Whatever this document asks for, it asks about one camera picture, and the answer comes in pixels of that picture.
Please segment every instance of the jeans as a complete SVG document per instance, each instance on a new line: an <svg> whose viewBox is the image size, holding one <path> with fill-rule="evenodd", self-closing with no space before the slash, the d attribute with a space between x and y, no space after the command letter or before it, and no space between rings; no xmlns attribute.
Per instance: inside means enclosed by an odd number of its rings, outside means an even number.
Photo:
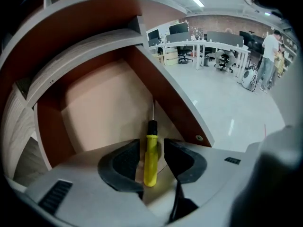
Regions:
<svg viewBox="0 0 303 227"><path fill-rule="evenodd" d="M226 54L229 57L229 62L226 63L226 65L225 65L226 69L228 69L230 66L232 66L235 63L236 58L235 58L234 54L231 51L218 50L216 52L216 54L215 54L216 64L218 66L219 66L219 63L220 63L220 59L219 58L223 54Z"/></svg>
<svg viewBox="0 0 303 227"><path fill-rule="evenodd" d="M269 58L264 58L262 59L262 63L260 65L260 68L258 70L258 79L259 81L261 77L263 76L263 81L262 85L263 87L267 88L268 86L268 81L271 77L272 70L274 68L274 63L269 59Z"/></svg>

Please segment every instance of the person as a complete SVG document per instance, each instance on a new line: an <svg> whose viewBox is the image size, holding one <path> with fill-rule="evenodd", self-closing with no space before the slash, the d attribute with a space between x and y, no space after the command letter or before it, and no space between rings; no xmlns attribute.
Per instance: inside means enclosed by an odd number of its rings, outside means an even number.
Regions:
<svg viewBox="0 0 303 227"><path fill-rule="evenodd" d="M283 73L284 51L285 51L285 45L281 44L279 47L279 51L277 52L277 54L275 56L275 66L274 66L274 69L272 72L271 88L275 85L278 75L281 75Z"/></svg>
<svg viewBox="0 0 303 227"><path fill-rule="evenodd" d="M227 28L225 30L226 33L232 34L232 30L230 28ZM220 56L223 54L226 54L229 57L229 62L226 63L225 65L225 71L229 71L229 67L231 67L235 61L235 55L231 51L226 51L226 50L218 50L215 54L215 60L216 60L216 68L219 68L219 63L220 63Z"/></svg>
<svg viewBox="0 0 303 227"><path fill-rule="evenodd" d="M263 77L263 81L260 90L267 93L268 81L271 77L271 73L275 63L275 54L279 49L279 40L281 38L281 33L275 30L272 35L268 35L262 47L264 48L263 59L258 70L257 82Z"/></svg>

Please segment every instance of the small screw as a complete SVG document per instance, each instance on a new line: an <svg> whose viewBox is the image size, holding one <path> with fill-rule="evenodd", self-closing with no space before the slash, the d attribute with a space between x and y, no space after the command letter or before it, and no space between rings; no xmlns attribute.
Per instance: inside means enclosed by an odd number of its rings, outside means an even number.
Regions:
<svg viewBox="0 0 303 227"><path fill-rule="evenodd" d="M196 135L196 139L197 139L198 141L202 141L202 140L203 140L203 138L202 138L201 135Z"/></svg>

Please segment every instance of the screwdriver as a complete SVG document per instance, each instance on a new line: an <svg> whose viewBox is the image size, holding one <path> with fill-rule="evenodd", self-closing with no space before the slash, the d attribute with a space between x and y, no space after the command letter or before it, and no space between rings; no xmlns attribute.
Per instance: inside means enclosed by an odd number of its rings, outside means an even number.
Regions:
<svg viewBox="0 0 303 227"><path fill-rule="evenodd" d="M153 187L157 182L158 168L158 123L154 120L154 102L152 103L152 120L148 122L147 130L147 150L145 152L144 161L144 184L148 187Z"/></svg>

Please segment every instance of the computer monitor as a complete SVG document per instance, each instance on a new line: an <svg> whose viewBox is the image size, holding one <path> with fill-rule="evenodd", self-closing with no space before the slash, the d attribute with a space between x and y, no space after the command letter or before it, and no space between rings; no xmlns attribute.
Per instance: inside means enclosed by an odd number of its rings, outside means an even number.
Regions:
<svg viewBox="0 0 303 227"><path fill-rule="evenodd" d="M177 24L169 27L169 33L171 35L173 34L178 34L178 33L183 33L183 32L188 32L188 24L187 23L182 23L182 24Z"/></svg>
<svg viewBox="0 0 303 227"><path fill-rule="evenodd" d="M244 44L248 46L249 49L260 54L264 53L264 48L262 47L264 41L263 38L252 35L250 33L246 33L244 31L240 31L240 35L243 36Z"/></svg>
<svg viewBox="0 0 303 227"><path fill-rule="evenodd" d="M155 38L160 39L159 30L156 29L156 30L148 33L148 38L149 38L149 40L152 40L152 39L155 39Z"/></svg>

